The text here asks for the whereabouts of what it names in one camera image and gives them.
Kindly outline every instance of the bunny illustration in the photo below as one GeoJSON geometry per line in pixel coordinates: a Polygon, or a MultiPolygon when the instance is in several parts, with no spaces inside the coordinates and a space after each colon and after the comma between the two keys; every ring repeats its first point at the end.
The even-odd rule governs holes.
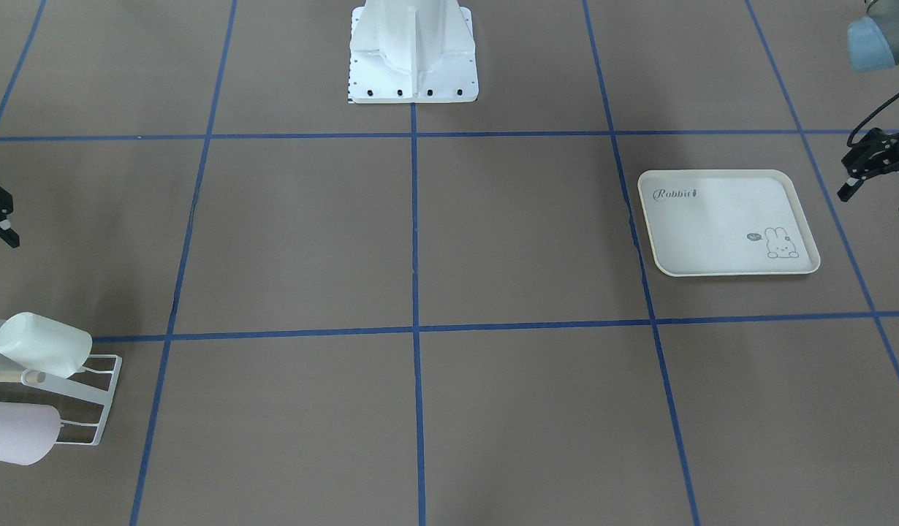
{"type": "Polygon", "coordinates": [[[800,257],[797,253],[797,246],[787,236],[787,230],[780,226],[777,229],[765,229],[765,237],[767,238],[767,256],[771,259],[775,257],[800,257]]]}

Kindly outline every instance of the vertical blue line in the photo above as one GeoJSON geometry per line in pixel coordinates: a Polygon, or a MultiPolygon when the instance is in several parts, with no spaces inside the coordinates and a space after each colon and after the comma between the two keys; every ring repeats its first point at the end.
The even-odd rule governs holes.
{"type": "Polygon", "coordinates": [[[650,287],[648,286],[648,274],[644,266],[644,256],[641,253],[641,244],[637,239],[637,228],[634,226],[634,209],[631,205],[631,199],[628,194],[628,184],[626,176],[624,176],[624,167],[622,164],[622,154],[619,152],[618,139],[615,136],[615,126],[612,120],[612,111],[609,104],[609,94],[607,94],[606,83],[602,74],[602,66],[599,60],[599,48],[596,46],[596,34],[593,32],[593,21],[589,14],[589,4],[583,0],[583,13],[586,16],[586,31],[589,33],[589,44],[593,50],[593,62],[596,63],[596,74],[599,76],[599,89],[602,93],[602,104],[606,111],[606,122],[609,124],[610,139],[612,143],[612,152],[615,156],[616,169],[619,172],[619,183],[622,186],[622,197],[628,208],[628,226],[631,230],[631,239],[634,249],[637,251],[637,263],[639,263],[641,272],[641,287],[644,291],[644,300],[648,306],[648,317],[650,319],[650,331],[654,339],[654,349],[657,352],[657,362],[661,369],[661,378],[664,382],[664,396],[667,397],[667,409],[670,412],[670,423],[674,430],[674,439],[677,442],[677,454],[680,457],[680,469],[683,471],[683,482],[686,484],[687,499],[690,502],[690,514],[693,516],[694,526],[699,526],[699,511],[697,509],[697,496],[694,494],[693,481],[690,477],[690,464],[687,462],[686,447],[683,445],[683,433],[680,432],[680,420],[677,416],[677,404],[674,402],[673,390],[670,386],[670,376],[667,373],[667,361],[664,359],[664,346],[661,343],[660,330],[657,327],[657,319],[654,316],[654,304],[650,297],[650,287]]]}
{"type": "Polygon", "coordinates": [[[414,405],[417,412],[417,522],[427,524],[427,492],[423,456],[423,382],[420,374],[420,258],[417,243],[417,105],[410,104],[410,200],[412,220],[411,295],[414,334],[414,405]]]}
{"type": "Polygon", "coordinates": [[[884,350],[887,352],[888,359],[891,361],[891,366],[895,370],[895,374],[898,377],[899,383],[899,363],[898,357],[895,356],[895,350],[891,347],[891,342],[888,340],[887,333],[884,331],[884,324],[881,322],[881,317],[878,311],[875,309],[875,303],[873,298],[871,297],[871,293],[868,292],[868,287],[865,283],[865,277],[862,275],[862,270],[860,266],[858,266],[856,260],[856,254],[853,253],[853,248],[851,248],[851,244],[849,244],[849,239],[846,236],[846,231],[843,228],[843,222],[840,221],[840,216],[836,212],[836,207],[833,205],[833,199],[831,197],[830,190],[827,189],[827,184],[824,182],[823,174],[820,173],[820,166],[816,162],[816,157],[813,155],[813,149],[810,147],[810,140],[807,139],[807,132],[803,129],[803,126],[800,125],[800,117],[797,116],[797,109],[794,107],[794,102],[791,100],[790,93],[787,92],[787,85],[784,83],[784,77],[781,76],[781,70],[778,69],[778,65],[774,60],[774,53],[771,53],[771,47],[767,44],[767,37],[765,37],[765,33],[761,28],[761,23],[758,20],[757,14],[754,12],[754,7],[751,6],[751,0],[745,0],[745,7],[747,7],[749,14],[751,15],[751,21],[754,23],[754,28],[756,28],[758,32],[758,37],[761,39],[761,45],[765,48],[765,53],[767,54],[767,60],[771,64],[771,69],[774,71],[774,76],[777,77],[778,85],[781,87],[781,94],[784,95],[784,100],[787,102],[787,109],[790,110],[791,117],[794,119],[794,125],[797,127],[797,132],[800,133],[800,140],[803,141],[804,149],[807,150],[807,157],[810,159],[810,163],[813,165],[813,173],[816,174],[817,183],[820,184],[820,191],[823,193],[824,199],[827,200],[827,206],[830,208],[830,215],[833,216],[833,223],[836,224],[836,229],[838,233],[840,233],[840,238],[843,240],[843,247],[846,249],[846,255],[849,256],[849,262],[853,266],[853,270],[856,272],[856,279],[858,279],[858,283],[860,283],[860,287],[862,289],[862,294],[865,296],[865,300],[868,303],[868,310],[870,310],[871,315],[873,316],[873,320],[875,321],[875,327],[878,329],[878,333],[881,336],[881,342],[884,344],[884,350]]]}
{"type": "Polygon", "coordinates": [[[136,526],[138,523],[138,515],[141,512],[141,499],[143,489],[145,489],[145,480],[148,477],[148,463],[150,460],[151,449],[154,443],[154,432],[156,430],[156,417],[160,409],[160,397],[163,393],[164,380],[167,374],[167,363],[170,359],[170,347],[173,336],[173,327],[176,325],[176,313],[180,306],[180,294],[183,289],[183,276],[186,274],[186,261],[189,260],[190,240],[193,237],[193,221],[196,216],[196,205],[200,200],[200,189],[202,188],[202,176],[205,174],[206,159],[209,156],[209,144],[212,141],[213,123],[216,122],[216,108],[219,106],[219,91],[222,87],[222,77],[225,74],[226,60],[229,58],[229,44],[232,41],[232,27],[235,25],[235,10],[238,6],[238,0],[232,0],[232,9],[229,11],[229,23],[225,31],[225,40],[222,42],[222,56],[219,59],[219,72],[216,74],[216,87],[213,88],[212,104],[209,107],[209,121],[206,123],[206,138],[202,144],[202,153],[200,154],[200,165],[196,172],[196,184],[193,187],[193,199],[189,206],[189,218],[186,220],[186,233],[183,234],[183,250],[180,254],[180,265],[176,273],[176,284],[173,287],[173,304],[170,310],[170,317],[167,321],[167,334],[164,336],[164,344],[162,355],[160,355],[160,366],[158,369],[158,378],[154,387],[154,400],[151,404],[151,413],[148,419],[148,434],[145,436],[145,448],[141,455],[141,468],[138,472],[138,483],[134,491],[134,502],[132,504],[132,516],[129,525],[136,526]]]}
{"type": "Polygon", "coordinates": [[[28,33],[28,39],[24,42],[24,49],[21,50],[21,56],[18,57],[18,64],[15,66],[15,72],[11,74],[11,80],[8,81],[8,87],[4,90],[4,96],[1,98],[0,104],[0,123],[1,117],[4,115],[5,107],[8,107],[8,99],[11,99],[11,92],[15,89],[15,83],[18,82],[18,76],[21,74],[21,67],[28,58],[28,51],[31,50],[31,44],[34,41],[34,35],[37,34],[39,21],[43,16],[43,9],[46,7],[46,0],[41,0],[41,4],[37,7],[37,14],[34,16],[34,23],[31,24],[31,33],[28,33]]]}

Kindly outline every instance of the white tray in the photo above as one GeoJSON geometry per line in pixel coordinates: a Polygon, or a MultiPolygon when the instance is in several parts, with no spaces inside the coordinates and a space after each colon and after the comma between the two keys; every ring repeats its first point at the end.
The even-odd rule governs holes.
{"type": "Polygon", "coordinates": [[[674,277],[809,274],[820,253],[784,173],[651,170],[637,190],[658,269],[674,277]]]}

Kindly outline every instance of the white mounting plate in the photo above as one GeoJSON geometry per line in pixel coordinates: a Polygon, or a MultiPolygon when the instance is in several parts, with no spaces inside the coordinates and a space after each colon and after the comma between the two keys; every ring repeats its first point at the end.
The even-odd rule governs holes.
{"type": "MultiPolygon", "coordinates": [[[[355,33],[363,10],[364,7],[356,7],[352,11],[352,33],[355,33]]],[[[467,7],[460,7],[460,10],[472,34],[472,11],[467,7]]],[[[383,56],[352,53],[349,60],[350,104],[473,102],[479,96],[476,57],[446,54],[431,70],[420,73],[419,93],[412,93],[412,86],[411,74],[393,69],[383,56]]]]}
{"type": "Polygon", "coordinates": [[[773,169],[651,170],[637,182],[654,263],[674,277],[820,267],[797,190],[773,169]]]}

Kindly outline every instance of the black cable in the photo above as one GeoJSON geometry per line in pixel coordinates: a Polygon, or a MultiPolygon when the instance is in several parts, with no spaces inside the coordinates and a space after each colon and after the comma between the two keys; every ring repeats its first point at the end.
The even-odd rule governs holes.
{"type": "Polygon", "coordinates": [[[871,144],[872,142],[875,142],[875,141],[870,141],[870,142],[864,142],[864,143],[860,142],[860,143],[854,144],[853,139],[856,139],[856,134],[858,132],[862,131],[862,129],[864,129],[866,124],[868,124],[868,121],[873,120],[875,118],[875,116],[877,116],[879,113],[881,113],[881,111],[883,111],[885,109],[885,107],[891,106],[891,104],[894,104],[894,102],[898,99],[899,99],[899,92],[898,92],[898,94],[896,94],[896,96],[891,97],[891,99],[888,99],[887,101],[885,101],[885,103],[882,104],[881,106],[879,106],[877,110],[874,110],[868,117],[865,118],[865,120],[863,120],[860,123],[859,126],[856,126],[856,129],[853,130],[853,133],[849,134],[849,139],[846,140],[846,146],[851,148],[854,146],[862,146],[863,144],[871,144]]]}

